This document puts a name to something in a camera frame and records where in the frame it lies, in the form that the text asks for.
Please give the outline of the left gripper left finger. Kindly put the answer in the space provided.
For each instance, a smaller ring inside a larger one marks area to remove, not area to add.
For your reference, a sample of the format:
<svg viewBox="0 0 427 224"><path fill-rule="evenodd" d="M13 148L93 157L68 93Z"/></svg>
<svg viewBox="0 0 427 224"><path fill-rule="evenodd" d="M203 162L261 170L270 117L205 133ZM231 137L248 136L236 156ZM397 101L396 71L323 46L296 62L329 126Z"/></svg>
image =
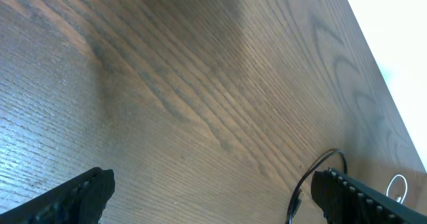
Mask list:
<svg viewBox="0 0 427 224"><path fill-rule="evenodd" d="M114 172L94 167L1 214L2 223L98 223L115 191Z"/></svg>

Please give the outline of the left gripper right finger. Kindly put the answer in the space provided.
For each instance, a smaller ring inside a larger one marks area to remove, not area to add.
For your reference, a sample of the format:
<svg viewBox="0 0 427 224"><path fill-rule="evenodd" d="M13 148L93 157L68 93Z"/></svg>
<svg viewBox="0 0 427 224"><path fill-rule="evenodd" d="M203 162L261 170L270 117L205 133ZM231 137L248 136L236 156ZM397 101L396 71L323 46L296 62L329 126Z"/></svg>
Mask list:
<svg viewBox="0 0 427 224"><path fill-rule="evenodd" d="M312 199L328 223L426 224L426 216L336 169L316 171Z"/></svg>

